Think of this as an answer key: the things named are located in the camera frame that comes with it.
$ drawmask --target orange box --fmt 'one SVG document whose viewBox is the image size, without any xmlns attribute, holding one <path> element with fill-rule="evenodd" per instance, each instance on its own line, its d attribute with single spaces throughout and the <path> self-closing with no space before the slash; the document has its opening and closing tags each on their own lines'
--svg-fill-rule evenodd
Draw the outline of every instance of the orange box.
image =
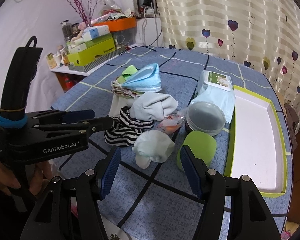
<svg viewBox="0 0 300 240">
<path fill-rule="evenodd" d="M 95 23 L 93 26 L 108 25 L 110 32 L 123 31 L 137 26 L 135 17 Z"/>
</svg>

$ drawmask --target blue hair tie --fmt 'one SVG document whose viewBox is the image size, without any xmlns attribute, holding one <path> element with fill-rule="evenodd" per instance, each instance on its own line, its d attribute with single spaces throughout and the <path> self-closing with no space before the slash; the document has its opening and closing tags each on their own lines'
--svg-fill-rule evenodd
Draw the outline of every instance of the blue hair tie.
<svg viewBox="0 0 300 240">
<path fill-rule="evenodd" d="M 11 121 L 10 119 L 4 118 L 0 116 L 0 126 L 3 128 L 16 128 L 16 129 L 21 129 L 24 127 L 27 123 L 28 117 L 25 116 L 18 121 Z"/>
</svg>

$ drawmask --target black and white striped cloth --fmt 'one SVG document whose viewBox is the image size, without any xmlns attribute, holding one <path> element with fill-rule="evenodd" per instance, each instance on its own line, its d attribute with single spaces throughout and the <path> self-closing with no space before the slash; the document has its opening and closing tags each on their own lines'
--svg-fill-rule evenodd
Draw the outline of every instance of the black and white striped cloth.
<svg viewBox="0 0 300 240">
<path fill-rule="evenodd" d="M 105 130 L 106 143 L 117 146 L 133 145 L 144 129 L 152 128 L 154 121 L 140 121 L 130 117 L 130 107 L 120 110 L 120 117 L 112 117 L 113 125 Z"/>
</svg>

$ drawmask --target striped curtain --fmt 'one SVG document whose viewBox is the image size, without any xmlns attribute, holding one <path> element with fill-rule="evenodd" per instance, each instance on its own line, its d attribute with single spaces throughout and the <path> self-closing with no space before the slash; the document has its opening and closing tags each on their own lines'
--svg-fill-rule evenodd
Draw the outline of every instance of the striped curtain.
<svg viewBox="0 0 300 240">
<path fill-rule="evenodd" d="M 300 9 L 293 0 L 157 0 L 157 5 L 166 47 L 264 73 L 300 119 Z"/>
</svg>

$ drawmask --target green cloth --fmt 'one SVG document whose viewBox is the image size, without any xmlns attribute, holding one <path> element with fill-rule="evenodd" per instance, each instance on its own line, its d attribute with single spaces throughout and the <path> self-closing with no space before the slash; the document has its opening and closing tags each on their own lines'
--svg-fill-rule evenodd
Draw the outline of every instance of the green cloth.
<svg viewBox="0 0 300 240">
<path fill-rule="evenodd" d="M 126 81 L 129 77 L 131 77 L 134 73 L 138 72 L 135 66 L 130 65 L 122 72 L 122 77 Z"/>
<path fill-rule="evenodd" d="M 129 67 L 127 67 L 123 72 L 122 75 L 120 77 L 117 78 L 117 82 L 119 84 L 123 84 L 126 82 L 126 80 L 131 77 L 134 73 L 138 72 L 138 70 L 136 69 L 135 66 L 130 65 Z"/>
</svg>

